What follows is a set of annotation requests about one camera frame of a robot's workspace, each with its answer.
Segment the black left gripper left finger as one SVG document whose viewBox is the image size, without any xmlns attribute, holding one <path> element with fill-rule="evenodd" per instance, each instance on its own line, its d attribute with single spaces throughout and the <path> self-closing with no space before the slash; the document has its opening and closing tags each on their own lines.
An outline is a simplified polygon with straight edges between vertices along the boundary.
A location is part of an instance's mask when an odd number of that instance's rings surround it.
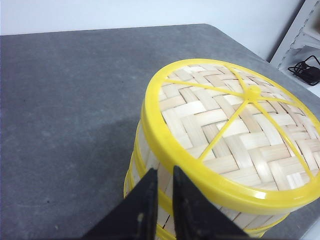
<svg viewBox="0 0 320 240">
<path fill-rule="evenodd" d="M 150 169 L 127 197 L 83 240 L 153 240 L 158 218 L 158 176 Z"/>
</svg>

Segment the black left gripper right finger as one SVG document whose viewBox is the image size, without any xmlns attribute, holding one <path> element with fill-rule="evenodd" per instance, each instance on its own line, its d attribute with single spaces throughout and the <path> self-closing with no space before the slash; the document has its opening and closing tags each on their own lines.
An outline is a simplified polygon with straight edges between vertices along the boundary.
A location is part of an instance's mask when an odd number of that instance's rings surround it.
<svg viewBox="0 0 320 240">
<path fill-rule="evenodd" d="M 178 240 L 248 240 L 249 236 L 218 210 L 179 166 L 173 168 L 173 216 Z"/>
</svg>

